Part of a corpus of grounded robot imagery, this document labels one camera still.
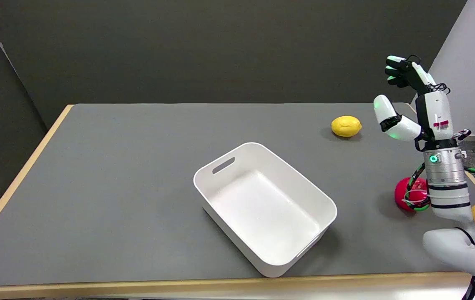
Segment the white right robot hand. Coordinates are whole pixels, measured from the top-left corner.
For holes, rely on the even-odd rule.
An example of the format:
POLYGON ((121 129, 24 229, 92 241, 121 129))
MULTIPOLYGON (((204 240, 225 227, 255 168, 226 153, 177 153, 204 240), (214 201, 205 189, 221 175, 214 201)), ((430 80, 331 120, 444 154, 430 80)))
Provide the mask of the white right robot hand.
POLYGON ((453 129, 449 87, 436 83, 434 78, 420 65, 420 57, 386 58, 385 73, 390 85, 412 87, 417 94, 417 121, 396 112, 385 95, 378 95, 373 108, 381 130, 391 138, 414 142, 419 152, 456 148, 458 142, 471 134, 468 129, 455 132, 453 129))

